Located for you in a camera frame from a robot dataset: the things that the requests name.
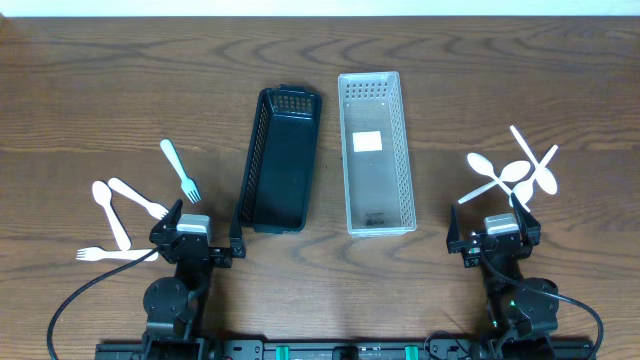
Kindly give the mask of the white fork basket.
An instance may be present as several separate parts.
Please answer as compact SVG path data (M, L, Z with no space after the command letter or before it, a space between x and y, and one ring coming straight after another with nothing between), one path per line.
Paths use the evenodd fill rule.
M164 155L166 156L167 160L169 161L169 163L171 164L171 166L174 168L174 170L176 171L180 181L181 181L181 189L183 191L183 193L186 195L186 197L189 199L189 201L193 204L199 202L202 200L200 192L197 188L197 185L195 183L195 181L193 179L191 179L183 165L182 162L179 158L179 155L173 145L173 143L171 142L170 139L163 139L160 141L160 147L162 152L164 153Z

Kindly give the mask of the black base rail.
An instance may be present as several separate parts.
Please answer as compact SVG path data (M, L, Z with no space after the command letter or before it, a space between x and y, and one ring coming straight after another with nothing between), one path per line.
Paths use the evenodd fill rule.
M589 359L593 344L584 340L510 341L501 351L466 339L444 336L409 342L263 342L229 340L194 343L149 341L98 344L99 360L425 360L425 359Z

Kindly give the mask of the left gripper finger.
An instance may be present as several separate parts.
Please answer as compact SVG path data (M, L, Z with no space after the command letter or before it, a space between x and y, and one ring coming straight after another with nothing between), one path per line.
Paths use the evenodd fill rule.
M238 204L234 206L234 211L233 211L231 224L229 228L229 241L230 241L232 256L234 258L245 258L246 247L244 245Z
M158 223L158 228L164 231L174 231L182 215L183 201L177 199L168 213Z

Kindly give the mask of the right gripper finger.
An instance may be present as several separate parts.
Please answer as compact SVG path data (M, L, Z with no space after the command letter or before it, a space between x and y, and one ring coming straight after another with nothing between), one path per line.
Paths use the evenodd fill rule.
M458 226L458 217L456 213L456 207L451 206L451 222L446 237L447 245L459 245L460 244L460 231Z
M512 203L512 207L514 209L514 213L515 213L520 231L524 233L537 231L538 221L533 217L533 215L529 211L527 211L524 208L524 205L519 201L518 197L514 192L510 194L510 200Z

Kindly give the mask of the white label in basket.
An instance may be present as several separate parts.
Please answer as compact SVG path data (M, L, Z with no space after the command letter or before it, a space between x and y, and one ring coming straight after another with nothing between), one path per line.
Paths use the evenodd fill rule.
M382 150L382 136L380 131L354 132L352 134L353 151L375 152Z

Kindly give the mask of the white spoon bowl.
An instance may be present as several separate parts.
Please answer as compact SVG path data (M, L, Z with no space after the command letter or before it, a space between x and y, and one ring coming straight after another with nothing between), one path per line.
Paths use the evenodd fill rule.
M509 205L511 207L513 207L514 205L513 200L515 198L518 199L519 203L522 206L524 206L531 199L534 192L534 189L533 189L534 180L538 175L540 175L546 169L547 164L551 161L552 157L555 155L557 150L558 150L558 146L553 145L549 149L549 151L545 154L545 156L543 157L539 165L536 167L536 169L534 170L530 178L515 185L509 197Z

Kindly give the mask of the clear plastic mesh basket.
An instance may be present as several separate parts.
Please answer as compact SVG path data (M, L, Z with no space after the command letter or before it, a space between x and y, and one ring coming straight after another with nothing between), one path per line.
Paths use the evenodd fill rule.
M400 76L338 78L346 223L354 237L397 236L417 228ZM380 131L382 150L353 151L354 132Z

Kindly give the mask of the black plastic mesh basket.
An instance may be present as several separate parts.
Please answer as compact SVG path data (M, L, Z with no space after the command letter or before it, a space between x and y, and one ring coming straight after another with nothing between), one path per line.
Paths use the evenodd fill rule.
M303 87L258 96L238 205L242 227L299 232L306 224L322 99Z

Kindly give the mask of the white spoon pointing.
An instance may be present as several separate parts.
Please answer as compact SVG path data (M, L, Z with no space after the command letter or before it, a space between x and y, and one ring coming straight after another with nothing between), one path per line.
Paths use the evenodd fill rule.
M469 165L478 173L482 174L482 175L487 175L487 170L493 170L493 165L490 161L488 160L480 160L479 158L473 158L471 160L469 160ZM530 163L524 160L519 160L519 161L515 161L512 162L508 165L506 165L502 172L500 173L500 175L497 177L498 180L500 180L502 183L504 182L516 182L518 180L521 180L530 170ZM477 196L479 196L480 194L488 191L489 189L491 189L492 187L496 186L497 182L496 181L492 181L489 184L486 184L470 193L468 193L467 195L463 196L462 198L460 198L458 200L459 204L463 204Z

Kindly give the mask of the white spoon with upper handle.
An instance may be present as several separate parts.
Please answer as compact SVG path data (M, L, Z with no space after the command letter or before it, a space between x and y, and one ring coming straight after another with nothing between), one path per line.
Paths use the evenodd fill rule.
M518 144L521 146L521 148L529 158L529 160L532 162L532 164L536 168L538 168L539 162L537 161L536 157L534 156L533 152L531 151L529 145L526 143L523 136L520 134L520 132L517 130L517 128L514 125L510 126L510 130L514 135ZM540 174L536 176L535 180L538 182L541 189L546 193L550 195L555 195L557 193L558 191L557 181L554 175L552 174L552 172L548 168L542 169L540 171Z

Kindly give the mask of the white spoon pile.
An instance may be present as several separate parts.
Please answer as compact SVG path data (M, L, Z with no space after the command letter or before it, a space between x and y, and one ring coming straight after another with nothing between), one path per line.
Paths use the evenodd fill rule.
M473 159L473 158L479 158L480 160L488 160L486 157L484 157L484 156L483 156L483 155L481 155L481 154L478 154L478 153L469 153L469 154L467 155L467 162L468 162L468 164L469 164L469 160L471 160L471 159ZM502 190L503 190L503 191L504 191L508 196L510 196L510 194L512 193L512 189L511 189L511 188L509 188L509 187L506 185L506 182L502 183L500 180L498 180L498 179L497 179L497 177L498 177L498 176L497 176L497 175L496 175L496 173L494 172L494 166L493 166L493 170L487 170L487 175L484 175L484 176L488 176L488 177L490 177L490 178L492 179L492 181L496 181L496 182L497 182L497 185L496 185L496 186L499 186L499 187L500 187L500 188L501 188L501 189L502 189Z

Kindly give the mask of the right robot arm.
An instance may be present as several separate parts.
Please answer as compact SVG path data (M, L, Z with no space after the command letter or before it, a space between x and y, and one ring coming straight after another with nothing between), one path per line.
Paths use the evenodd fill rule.
M493 332L470 347L471 359L553 358L550 334L558 329L559 293L548 279L526 278L519 262L540 243L541 224L515 197L511 213L485 219L485 229L463 238L456 208L446 237L450 254L478 267Z

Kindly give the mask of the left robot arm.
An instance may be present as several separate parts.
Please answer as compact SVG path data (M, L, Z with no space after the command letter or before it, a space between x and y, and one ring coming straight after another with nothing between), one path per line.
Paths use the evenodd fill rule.
M146 360L202 360L219 352L216 342L200 333L211 273L246 256L237 214L232 217L230 245L212 247L210 218L184 214L182 207L178 199L149 236L175 272L154 281L143 297L147 320L141 357Z

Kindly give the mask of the white fork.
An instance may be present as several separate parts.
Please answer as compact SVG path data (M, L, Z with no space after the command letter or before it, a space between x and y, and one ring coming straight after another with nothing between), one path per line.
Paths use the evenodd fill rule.
M79 249L76 252L76 259L79 261L95 262L104 259L113 260L137 260L148 253L151 249L136 249L136 250L104 250L101 247L87 247Z
M119 178L110 178L107 182L107 185L112 190L115 190L124 197L144 207L152 217L158 220L161 220L168 213L168 209L166 209L163 205L151 202L150 200L146 199L144 196L142 196L135 189L133 189L131 186L129 186Z
M95 181L91 190L94 200L105 211L118 248L121 251L130 250L132 242L112 206L112 191L110 187L103 181Z

